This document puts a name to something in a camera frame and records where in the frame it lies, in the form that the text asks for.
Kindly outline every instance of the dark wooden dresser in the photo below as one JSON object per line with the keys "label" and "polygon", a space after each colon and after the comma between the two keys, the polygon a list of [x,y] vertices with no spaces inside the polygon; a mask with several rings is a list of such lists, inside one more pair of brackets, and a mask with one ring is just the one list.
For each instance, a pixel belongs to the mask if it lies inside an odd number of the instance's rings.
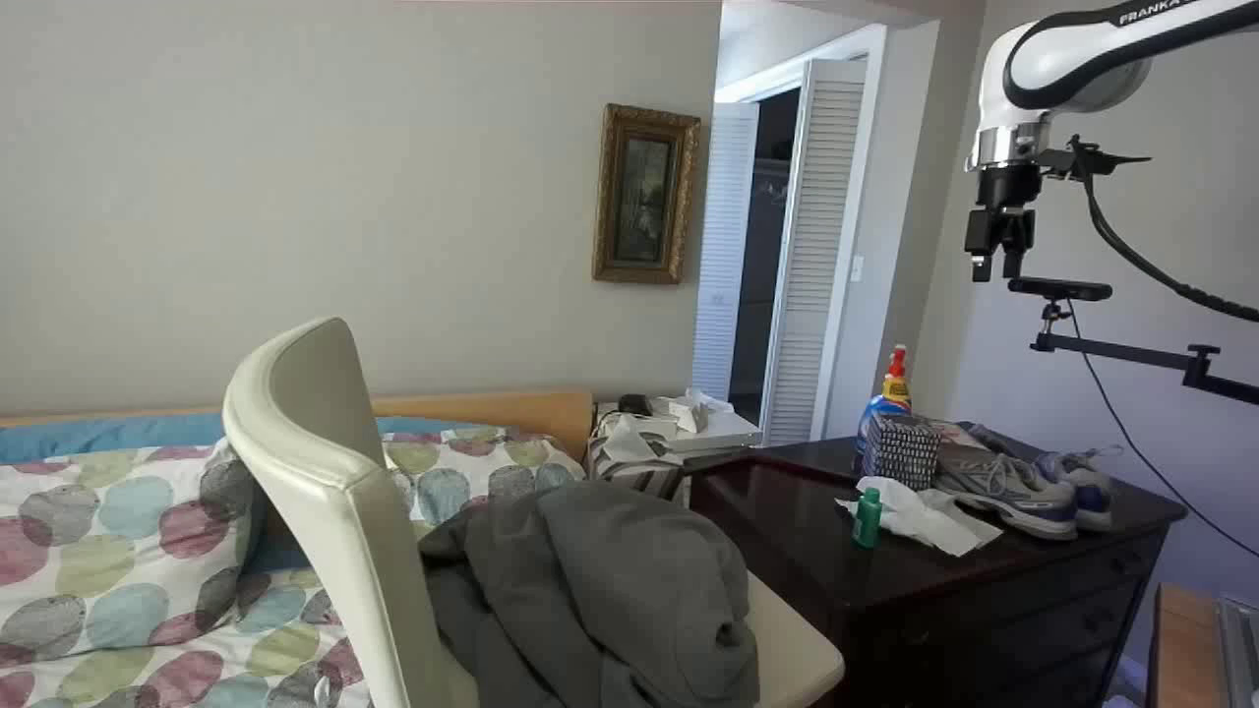
{"label": "dark wooden dresser", "polygon": [[1038,544],[1009,530],[948,560],[883,536],[851,544],[855,439],[765,450],[691,476],[748,568],[845,655],[827,705],[1097,708],[1147,583],[1183,511],[1112,482],[1112,530]]}

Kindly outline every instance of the white chair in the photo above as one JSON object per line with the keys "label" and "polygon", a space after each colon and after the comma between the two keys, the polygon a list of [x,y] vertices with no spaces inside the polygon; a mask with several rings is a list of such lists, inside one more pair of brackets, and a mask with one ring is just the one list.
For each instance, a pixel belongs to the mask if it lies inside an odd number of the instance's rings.
{"label": "white chair", "polygon": [[[251,349],[234,372],[223,427],[324,577],[375,705],[478,708],[474,676],[436,637],[349,325],[324,318]],[[838,649],[758,577],[748,627],[758,705],[806,708],[838,684]]]}

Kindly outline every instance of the dresser drawer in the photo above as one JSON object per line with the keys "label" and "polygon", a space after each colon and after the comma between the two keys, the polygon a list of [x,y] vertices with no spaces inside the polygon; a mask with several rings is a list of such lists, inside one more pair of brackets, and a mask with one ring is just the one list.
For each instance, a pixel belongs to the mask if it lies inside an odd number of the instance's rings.
{"label": "dresser drawer", "polygon": [[1043,676],[977,699],[977,708],[1097,708],[1108,654],[1088,654]]}
{"label": "dresser drawer", "polygon": [[867,627],[842,645],[851,690],[861,705],[977,705],[983,693],[1021,690],[1076,655],[1107,654],[1122,641],[1131,602],[1135,585],[1108,585],[989,627],[964,616],[958,627],[917,627],[912,616]]}
{"label": "dresser drawer", "polygon": [[859,627],[861,620],[907,627],[907,631],[931,627],[942,634],[952,634],[971,627],[998,627],[998,620],[1068,604],[1082,593],[1097,593],[1112,585],[1135,593],[1149,577],[1158,552],[1162,552],[1162,539],[1149,536],[1149,539],[1107,545],[1072,562],[1034,568],[1023,575],[1009,575],[998,583],[958,589],[948,599],[884,604],[859,616]]}

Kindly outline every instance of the green bottle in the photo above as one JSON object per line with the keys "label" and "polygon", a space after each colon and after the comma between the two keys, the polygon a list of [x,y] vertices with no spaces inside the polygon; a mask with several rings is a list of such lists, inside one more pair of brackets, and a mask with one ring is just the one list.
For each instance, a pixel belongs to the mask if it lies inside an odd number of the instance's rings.
{"label": "green bottle", "polygon": [[859,544],[859,545],[875,545],[875,539],[876,539],[876,520],[883,520],[876,489],[861,489],[861,497],[859,497],[859,515],[855,515],[855,544]]}

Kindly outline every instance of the white door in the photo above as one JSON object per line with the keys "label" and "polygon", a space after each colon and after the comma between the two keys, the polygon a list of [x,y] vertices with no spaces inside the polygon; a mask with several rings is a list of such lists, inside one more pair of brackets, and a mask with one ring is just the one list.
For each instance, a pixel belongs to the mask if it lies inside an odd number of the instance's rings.
{"label": "white door", "polygon": [[838,349],[870,140],[867,54],[812,59],[800,81],[790,198],[758,426],[769,446],[815,439]]}

